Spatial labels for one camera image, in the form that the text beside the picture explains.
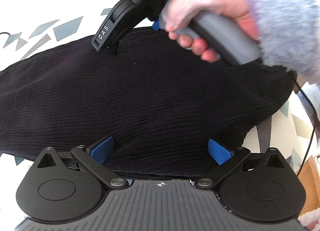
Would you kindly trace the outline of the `person's right hand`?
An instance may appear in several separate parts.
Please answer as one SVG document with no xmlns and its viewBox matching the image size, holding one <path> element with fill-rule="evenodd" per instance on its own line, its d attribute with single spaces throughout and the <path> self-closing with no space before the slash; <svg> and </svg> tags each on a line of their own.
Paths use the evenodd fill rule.
<svg viewBox="0 0 320 231">
<path fill-rule="evenodd" d="M 154 29 L 165 29 L 167 5 L 171 1 L 167 1 L 158 20 L 154 22 Z M 211 11 L 200 11 L 186 28 L 176 33 L 186 34 L 193 39 L 202 38 L 231 66 L 244 65 L 261 57 L 258 43 L 251 39 L 234 20 Z"/>
</svg>

